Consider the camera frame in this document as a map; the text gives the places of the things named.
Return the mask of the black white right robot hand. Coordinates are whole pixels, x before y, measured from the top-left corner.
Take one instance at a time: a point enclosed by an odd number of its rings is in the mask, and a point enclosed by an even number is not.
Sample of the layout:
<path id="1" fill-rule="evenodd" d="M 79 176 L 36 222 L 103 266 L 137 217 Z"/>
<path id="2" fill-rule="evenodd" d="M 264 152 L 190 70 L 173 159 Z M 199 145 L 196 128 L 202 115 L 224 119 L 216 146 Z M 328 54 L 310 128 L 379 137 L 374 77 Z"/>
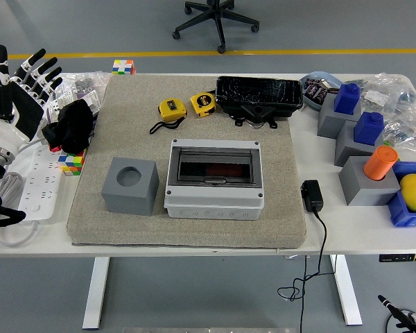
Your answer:
<path id="1" fill-rule="evenodd" d="M 416 312 L 405 314 L 404 310 L 395 307 L 384 296 L 378 295 L 378 299 L 390 311 L 392 317 L 399 321 L 398 328 L 405 328 L 406 332 L 416 332 Z"/>

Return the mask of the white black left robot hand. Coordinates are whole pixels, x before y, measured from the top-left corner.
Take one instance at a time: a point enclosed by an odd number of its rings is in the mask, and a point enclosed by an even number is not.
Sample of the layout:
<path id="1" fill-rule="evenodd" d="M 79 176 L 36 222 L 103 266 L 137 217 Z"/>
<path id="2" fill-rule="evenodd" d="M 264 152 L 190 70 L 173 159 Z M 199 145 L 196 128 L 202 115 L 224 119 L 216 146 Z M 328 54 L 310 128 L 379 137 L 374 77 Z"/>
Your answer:
<path id="1" fill-rule="evenodd" d="M 56 57 L 40 66 L 46 54 L 40 49 L 10 74 L 7 48 L 0 44 L 0 148 L 16 153 L 31 141 L 44 116 L 45 104 L 62 82 Z"/>

